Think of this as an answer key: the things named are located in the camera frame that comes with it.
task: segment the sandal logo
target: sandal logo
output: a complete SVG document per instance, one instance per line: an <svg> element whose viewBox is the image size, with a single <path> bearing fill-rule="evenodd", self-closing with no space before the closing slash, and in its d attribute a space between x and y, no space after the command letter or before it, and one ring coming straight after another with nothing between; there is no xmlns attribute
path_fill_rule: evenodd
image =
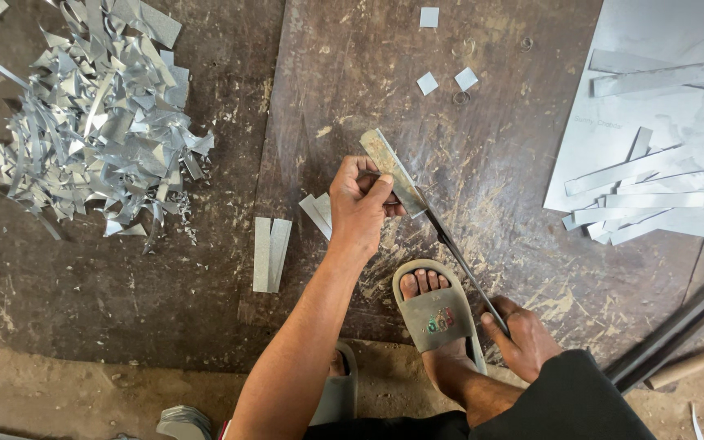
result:
<svg viewBox="0 0 704 440"><path fill-rule="evenodd" d="M445 307L428 319L426 328L429 334L433 334L447 331L447 329L453 325L455 325L455 318L452 315L452 310L450 310L449 307Z"/></svg>

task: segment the hand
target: hand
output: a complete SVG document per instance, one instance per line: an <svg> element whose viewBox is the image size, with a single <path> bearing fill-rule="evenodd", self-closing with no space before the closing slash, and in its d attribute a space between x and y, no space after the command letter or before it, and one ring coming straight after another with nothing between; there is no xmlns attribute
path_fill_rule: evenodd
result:
<svg viewBox="0 0 704 440"><path fill-rule="evenodd" d="M406 210L393 194L393 176L366 174L378 172L368 156L346 156L330 185L333 234L328 254L340 252L365 259L376 254L385 217L405 215Z"/></svg>
<svg viewBox="0 0 704 440"><path fill-rule="evenodd" d="M542 364L563 351L556 343L548 329L531 310L515 304L502 296L491 300L494 308L509 327L512 339L504 335L502 328L496 325L494 315L483 306L483 329L502 350L504 361L518 377L528 383L534 382L540 375Z"/></svg>

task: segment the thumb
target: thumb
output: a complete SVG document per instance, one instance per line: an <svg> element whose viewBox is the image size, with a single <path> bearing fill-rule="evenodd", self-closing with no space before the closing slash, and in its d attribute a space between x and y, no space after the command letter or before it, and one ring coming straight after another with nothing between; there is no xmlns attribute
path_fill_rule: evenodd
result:
<svg viewBox="0 0 704 440"><path fill-rule="evenodd" d="M374 182L364 200L369 200L374 205L384 205L387 197L393 191L393 175L383 174Z"/></svg>
<svg viewBox="0 0 704 440"><path fill-rule="evenodd" d="M511 350L515 348L515 343L513 340L508 338L502 331L502 328L496 324L494 315L491 315L490 312L485 312L480 318L480 321L483 323L483 330L485 331L485 334L487 334L488 337L492 339L496 345L498 345L499 350L504 352L504 350Z"/></svg>

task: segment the black shorts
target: black shorts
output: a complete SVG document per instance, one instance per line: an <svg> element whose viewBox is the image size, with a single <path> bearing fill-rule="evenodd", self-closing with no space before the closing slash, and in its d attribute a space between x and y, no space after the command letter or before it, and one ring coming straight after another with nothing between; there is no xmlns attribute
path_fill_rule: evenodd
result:
<svg viewBox="0 0 704 440"><path fill-rule="evenodd" d="M466 414L427 419L355 419L308 428L304 440L656 440L591 355L570 350L548 360L512 408L469 428Z"/></svg>

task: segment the forearm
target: forearm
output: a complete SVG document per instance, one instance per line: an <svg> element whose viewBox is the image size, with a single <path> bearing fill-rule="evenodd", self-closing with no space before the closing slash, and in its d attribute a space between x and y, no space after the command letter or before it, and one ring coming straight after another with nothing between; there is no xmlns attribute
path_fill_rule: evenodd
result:
<svg viewBox="0 0 704 440"><path fill-rule="evenodd" d="M319 403L330 356L366 259L328 250L243 386L229 440L300 438Z"/></svg>

